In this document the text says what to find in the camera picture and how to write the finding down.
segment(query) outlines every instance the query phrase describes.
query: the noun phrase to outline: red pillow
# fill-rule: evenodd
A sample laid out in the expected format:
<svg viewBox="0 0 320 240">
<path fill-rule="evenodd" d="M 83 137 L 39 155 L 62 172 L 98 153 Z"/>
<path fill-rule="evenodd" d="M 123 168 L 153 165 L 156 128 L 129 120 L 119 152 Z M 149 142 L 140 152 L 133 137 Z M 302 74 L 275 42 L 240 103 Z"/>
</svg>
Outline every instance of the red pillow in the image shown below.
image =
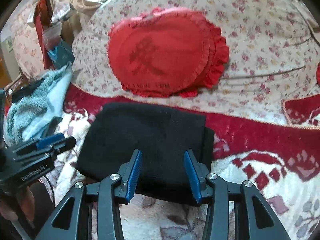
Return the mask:
<svg viewBox="0 0 320 240">
<path fill-rule="evenodd" d="M 108 57 L 123 89 L 141 96 L 197 95 L 218 83 L 229 48 L 198 11 L 161 10 L 122 20 L 109 32 Z"/>
</svg>

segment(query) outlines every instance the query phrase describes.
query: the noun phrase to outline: bed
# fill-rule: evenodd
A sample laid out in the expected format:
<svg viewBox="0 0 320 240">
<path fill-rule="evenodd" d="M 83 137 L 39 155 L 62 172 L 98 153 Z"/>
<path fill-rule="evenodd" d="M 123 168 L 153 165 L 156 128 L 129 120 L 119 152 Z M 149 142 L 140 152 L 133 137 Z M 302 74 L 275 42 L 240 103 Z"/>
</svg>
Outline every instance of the bed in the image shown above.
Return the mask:
<svg viewBox="0 0 320 240">
<path fill-rule="evenodd" d="M 222 29 L 230 58 L 219 85 L 194 98 L 143 98 L 122 90 L 108 65 L 110 26 L 153 7 L 172 6 L 200 10 Z M 212 171 L 231 182 L 250 179 L 291 239 L 307 240 L 320 218 L 319 52 L 309 22 L 292 0 L 108 0 L 73 42 L 73 84 L 57 132 L 74 136 L 77 144 L 59 155 L 48 176 L 55 204 L 76 181 L 90 182 L 74 166 L 102 105 L 122 100 L 155 103 L 206 114 L 216 132 Z M 299 107 L 299 100 L 306 100 L 303 105 L 308 107 Z M 232 203 L 229 209 L 232 221 Z M 120 212 L 127 240 L 185 240 L 201 239 L 206 208 L 135 195 Z M 93 239 L 96 222 L 95 206 Z M 230 222 L 229 239 L 233 237 Z"/>
</svg>

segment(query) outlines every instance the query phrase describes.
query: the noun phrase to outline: silver bolt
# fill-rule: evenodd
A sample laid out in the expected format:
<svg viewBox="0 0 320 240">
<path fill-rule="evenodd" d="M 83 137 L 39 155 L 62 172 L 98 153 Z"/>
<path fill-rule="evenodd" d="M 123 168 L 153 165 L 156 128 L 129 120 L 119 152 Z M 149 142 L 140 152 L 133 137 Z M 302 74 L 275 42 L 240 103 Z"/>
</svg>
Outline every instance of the silver bolt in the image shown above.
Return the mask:
<svg viewBox="0 0 320 240">
<path fill-rule="evenodd" d="M 246 186 L 246 187 L 252 187 L 252 182 L 250 181 L 250 180 L 245 180 L 244 181 L 244 185 Z"/>
<path fill-rule="evenodd" d="M 119 179 L 119 177 L 120 177 L 120 175 L 118 173 L 114 173 L 114 174 L 110 175 L 110 179 L 112 179 L 112 180 Z"/>
<path fill-rule="evenodd" d="M 217 177 L 218 177 L 218 176 L 217 176 L 217 174 L 215 174 L 215 173 L 209 173 L 209 174 L 208 174 L 208 178 L 209 178 L 209 179 L 217 179 Z"/>
<path fill-rule="evenodd" d="M 83 182 L 79 181 L 75 184 L 75 188 L 82 188 L 83 187 Z"/>
</svg>

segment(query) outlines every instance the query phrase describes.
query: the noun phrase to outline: fluffy teal fabric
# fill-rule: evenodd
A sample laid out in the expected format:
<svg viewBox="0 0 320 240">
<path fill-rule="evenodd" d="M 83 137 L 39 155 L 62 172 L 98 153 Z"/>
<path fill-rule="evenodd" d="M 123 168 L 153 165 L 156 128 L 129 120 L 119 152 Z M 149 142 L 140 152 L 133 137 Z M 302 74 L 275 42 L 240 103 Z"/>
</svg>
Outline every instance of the fluffy teal fabric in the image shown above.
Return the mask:
<svg viewBox="0 0 320 240">
<path fill-rule="evenodd" d="M 65 67 L 48 71 L 44 74 L 42 84 L 30 95 L 23 97 L 19 102 L 13 103 L 10 107 L 4 139 L 8 145 L 14 145 L 22 142 L 22 131 L 39 114 L 45 113 L 48 107 L 47 95 L 55 82 L 65 73 Z"/>
</svg>

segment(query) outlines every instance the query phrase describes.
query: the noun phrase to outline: human hand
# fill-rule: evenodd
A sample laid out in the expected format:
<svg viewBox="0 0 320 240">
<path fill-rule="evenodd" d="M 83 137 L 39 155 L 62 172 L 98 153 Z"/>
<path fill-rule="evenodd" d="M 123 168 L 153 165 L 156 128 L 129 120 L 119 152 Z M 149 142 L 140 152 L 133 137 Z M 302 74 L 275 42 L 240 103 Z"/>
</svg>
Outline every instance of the human hand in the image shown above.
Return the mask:
<svg viewBox="0 0 320 240">
<path fill-rule="evenodd" d="M 16 195 L 21 210 L 25 214 L 29 221 L 33 221 L 35 218 L 35 198 L 29 187 L 21 190 Z M 16 221 L 18 220 L 17 214 L 0 199 L 0 214 L 7 220 Z"/>
</svg>

